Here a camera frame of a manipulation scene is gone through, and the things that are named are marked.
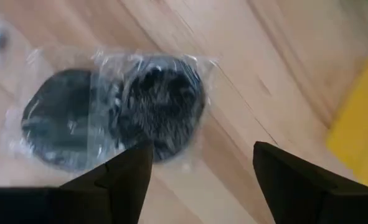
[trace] wooden floor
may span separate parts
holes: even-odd
[[[0,0],[0,17],[29,49],[59,42],[219,59],[201,158],[190,170],[154,168],[141,223],[273,223],[252,168],[255,141],[353,178],[324,139],[368,57],[367,1]],[[17,65],[27,46],[16,44]],[[19,75],[11,64],[0,72],[0,129]],[[69,178],[0,151],[0,185]]]

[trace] black plastic piece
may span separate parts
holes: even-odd
[[[59,188],[0,188],[0,224],[135,224],[151,178],[141,142]]]
[[[256,142],[253,166],[276,224],[368,224],[368,187]]]

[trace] black round pad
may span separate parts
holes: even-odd
[[[99,77],[89,70],[62,70],[46,80],[26,106],[22,131],[44,162],[69,171],[86,168],[90,100],[100,100],[99,92],[108,89],[92,89],[93,76]],[[108,94],[101,97],[108,101]],[[111,110],[114,116],[116,108]]]
[[[187,63],[157,56],[126,74],[123,101],[121,119],[139,126],[154,142],[154,162],[164,162],[187,148],[204,110],[205,93]]]

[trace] clear plastic wrap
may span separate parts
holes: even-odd
[[[184,161],[187,169],[201,148],[192,142],[213,67],[188,55],[37,49],[27,58],[1,144],[75,172],[150,139],[155,163]]]

